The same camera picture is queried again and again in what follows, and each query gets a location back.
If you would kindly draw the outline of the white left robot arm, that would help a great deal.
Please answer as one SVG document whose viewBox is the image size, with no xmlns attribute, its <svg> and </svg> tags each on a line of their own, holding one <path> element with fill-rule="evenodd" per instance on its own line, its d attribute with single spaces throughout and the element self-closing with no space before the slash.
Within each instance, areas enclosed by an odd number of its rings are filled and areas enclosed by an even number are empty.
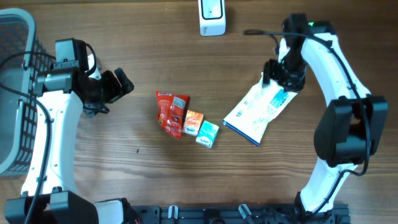
<svg viewBox="0 0 398 224">
<path fill-rule="evenodd" d="M 29 172 L 4 216 L 9 223 L 139 223 L 125 198 L 91 203 L 77 195 L 73 174 L 81 114 L 108 113 L 134 85 L 121 68 L 95 78 L 95 52 L 82 40 L 58 40 L 55 48 L 55 62 L 37 75 L 31 96 L 39 109 Z"/>
</svg>

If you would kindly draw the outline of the yellow wet wipes pack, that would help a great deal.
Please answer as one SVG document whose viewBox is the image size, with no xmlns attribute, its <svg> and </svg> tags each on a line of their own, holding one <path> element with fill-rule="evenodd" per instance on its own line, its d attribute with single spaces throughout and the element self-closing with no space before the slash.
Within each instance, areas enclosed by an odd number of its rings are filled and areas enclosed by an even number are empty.
<svg viewBox="0 0 398 224">
<path fill-rule="evenodd" d="M 260 79 L 223 119 L 223 124 L 258 146 L 267 125 L 296 95 L 294 91 L 285 91 L 274 80 L 264 84 Z"/>
</svg>

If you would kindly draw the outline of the red snack bag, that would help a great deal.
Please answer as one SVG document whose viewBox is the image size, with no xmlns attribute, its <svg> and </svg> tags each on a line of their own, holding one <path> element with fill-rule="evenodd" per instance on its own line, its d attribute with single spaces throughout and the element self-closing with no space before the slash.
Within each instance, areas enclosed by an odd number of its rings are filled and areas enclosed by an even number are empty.
<svg viewBox="0 0 398 224">
<path fill-rule="evenodd" d="M 180 139 L 183 118 L 190 97 L 188 95 L 176 95 L 164 91 L 156 91 L 156 97 L 159 107 L 157 120 L 160 127 L 172 137 Z"/>
</svg>

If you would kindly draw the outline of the teal small carton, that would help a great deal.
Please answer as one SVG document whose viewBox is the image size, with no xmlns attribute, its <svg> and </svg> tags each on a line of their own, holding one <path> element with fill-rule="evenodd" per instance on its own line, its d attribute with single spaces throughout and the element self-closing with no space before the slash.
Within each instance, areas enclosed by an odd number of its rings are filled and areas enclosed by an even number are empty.
<svg viewBox="0 0 398 224">
<path fill-rule="evenodd" d="M 219 128 L 220 127 L 216 124 L 204 121 L 198 132 L 196 142 L 208 148 L 212 148 Z"/>
</svg>

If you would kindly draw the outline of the orange small carton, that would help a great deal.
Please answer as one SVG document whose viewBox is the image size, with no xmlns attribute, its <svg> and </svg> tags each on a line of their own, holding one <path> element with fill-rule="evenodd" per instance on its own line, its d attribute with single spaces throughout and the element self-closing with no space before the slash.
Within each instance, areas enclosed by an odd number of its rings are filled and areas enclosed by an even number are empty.
<svg viewBox="0 0 398 224">
<path fill-rule="evenodd" d="M 204 115 L 195 111 L 188 110 L 183 124 L 183 132 L 191 136 L 197 136 Z"/>
</svg>

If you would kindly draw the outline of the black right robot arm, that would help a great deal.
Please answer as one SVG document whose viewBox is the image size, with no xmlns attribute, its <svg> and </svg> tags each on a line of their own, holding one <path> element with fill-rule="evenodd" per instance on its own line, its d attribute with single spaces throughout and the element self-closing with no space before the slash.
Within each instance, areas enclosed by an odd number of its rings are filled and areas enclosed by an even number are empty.
<svg viewBox="0 0 398 224">
<path fill-rule="evenodd" d="M 291 14 L 280 32 L 265 35 L 282 39 L 279 59 L 264 65 L 262 84 L 275 81 L 284 91 L 297 93 L 305 84 L 306 69 L 311 68 L 326 101 L 313 137 L 317 163 L 296 198 L 302 218 L 308 220 L 333 208 L 349 175 L 366 173 L 379 145 L 388 104 L 358 80 L 330 22 L 310 22 L 305 14 Z"/>
</svg>

